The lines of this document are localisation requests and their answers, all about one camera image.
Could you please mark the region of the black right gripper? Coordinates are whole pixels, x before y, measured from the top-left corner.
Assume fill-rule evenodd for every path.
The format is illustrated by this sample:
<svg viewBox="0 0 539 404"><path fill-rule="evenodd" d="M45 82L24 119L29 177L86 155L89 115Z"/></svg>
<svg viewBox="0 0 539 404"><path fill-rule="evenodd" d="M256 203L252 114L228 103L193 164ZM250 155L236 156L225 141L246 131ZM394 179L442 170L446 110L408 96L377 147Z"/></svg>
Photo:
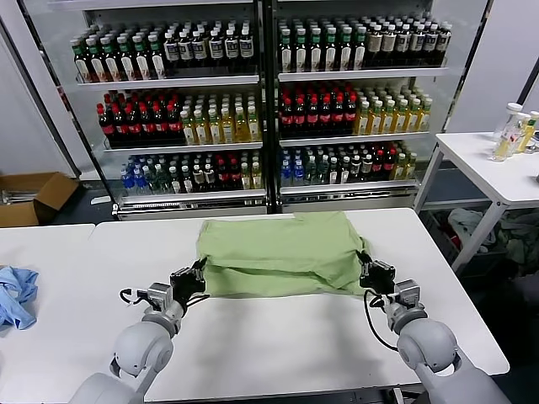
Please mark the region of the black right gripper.
<svg viewBox="0 0 539 404"><path fill-rule="evenodd" d="M355 253L360 263L360 286L373 290L378 295L392 294L395 287L395 267L380 260L371 262L371 256L365 250L356 250Z"/></svg>

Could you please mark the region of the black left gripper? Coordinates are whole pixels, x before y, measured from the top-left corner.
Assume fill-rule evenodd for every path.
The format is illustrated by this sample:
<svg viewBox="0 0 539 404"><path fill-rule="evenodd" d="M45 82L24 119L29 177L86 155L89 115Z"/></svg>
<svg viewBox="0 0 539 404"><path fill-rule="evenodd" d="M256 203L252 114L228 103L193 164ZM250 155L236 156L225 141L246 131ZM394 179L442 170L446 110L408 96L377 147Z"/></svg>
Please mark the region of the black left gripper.
<svg viewBox="0 0 539 404"><path fill-rule="evenodd" d="M207 258L194 261L189 267L173 272L170 285L173 289L173 299L176 301L189 301L197 293L205 291L204 267Z"/></svg>

